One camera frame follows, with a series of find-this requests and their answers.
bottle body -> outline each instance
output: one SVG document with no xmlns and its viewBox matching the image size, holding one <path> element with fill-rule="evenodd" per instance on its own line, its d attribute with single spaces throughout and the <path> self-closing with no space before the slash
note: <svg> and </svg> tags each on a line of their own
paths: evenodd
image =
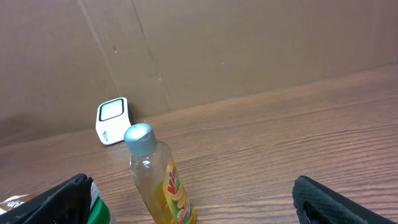
<svg viewBox="0 0 398 224">
<path fill-rule="evenodd" d="M 156 224 L 194 224 L 196 214 L 180 182 L 170 148 L 157 142 L 144 156 L 131 156 L 131 175 Z"/>
</svg>

cardboard wall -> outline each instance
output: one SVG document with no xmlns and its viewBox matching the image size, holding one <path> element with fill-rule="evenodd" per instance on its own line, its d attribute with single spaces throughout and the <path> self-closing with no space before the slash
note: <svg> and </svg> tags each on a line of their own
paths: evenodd
<svg viewBox="0 0 398 224">
<path fill-rule="evenodd" d="M 396 63 L 396 0 L 3 0 L 0 145 Z"/>
</svg>

plastic bottle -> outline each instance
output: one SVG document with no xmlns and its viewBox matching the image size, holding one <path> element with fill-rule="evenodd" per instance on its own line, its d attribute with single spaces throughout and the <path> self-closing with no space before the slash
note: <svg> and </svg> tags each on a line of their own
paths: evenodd
<svg viewBox="0 0 398 224">
<path fill-rule="evenodd" d="M 195 210 L 168 145 L 157 141 L 146 123 L 131 126 L 124 133 L 124 140 L 132 154 L 132 178 L 156 224 L 195 224 Z"/>
</svg>

bottle label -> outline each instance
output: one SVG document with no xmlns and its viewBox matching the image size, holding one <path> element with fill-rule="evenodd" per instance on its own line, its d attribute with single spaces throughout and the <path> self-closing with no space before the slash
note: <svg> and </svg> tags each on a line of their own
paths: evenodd
<svg viewBox="0 0 398 224">
<path fill-rule="evenodd" d="M 180 182 L 173 159 L 167 165 L 166 178 L 163 181 L 163 191 L 175 222 L 177 224 L 188 223 L 191 219 L 193 208 Z"/>
</svg>

wooden table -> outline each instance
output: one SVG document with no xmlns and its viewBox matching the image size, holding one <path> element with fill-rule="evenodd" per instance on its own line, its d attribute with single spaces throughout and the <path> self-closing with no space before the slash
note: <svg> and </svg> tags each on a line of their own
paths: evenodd
<svg viewBox="0 0 398 224">
<path fill-rule="evenodd" d="M 297 223 L 300 175 L 398 222 L 395 65 L 143 120 L 172 148 L 198 223 Z M 82 172 L 120 223 L 153 223 L 129 157 L 94 130 L 2 147 L 0 199 Z"/>
</svg>

